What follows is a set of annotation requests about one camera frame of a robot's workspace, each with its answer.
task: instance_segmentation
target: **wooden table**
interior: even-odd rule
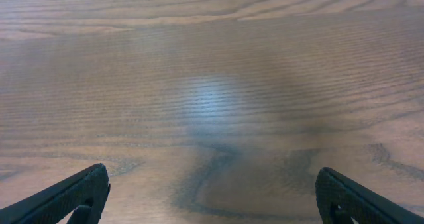
[[[0,207],[102,162],[101,223],[424,215],[424,0],[0,0]]]

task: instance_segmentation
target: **wooden surface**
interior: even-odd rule
[[[0,0],[0,207],[102,162],[101,223],[424,215],[424,0]]]

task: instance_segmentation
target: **wood grain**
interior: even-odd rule
[[[0,39],[422,5],[424,0],[0,0]]]
[[[0,0],[0,208],[102,162],[101,223],[320,223],[323,166],[424,215],[422,1]]]

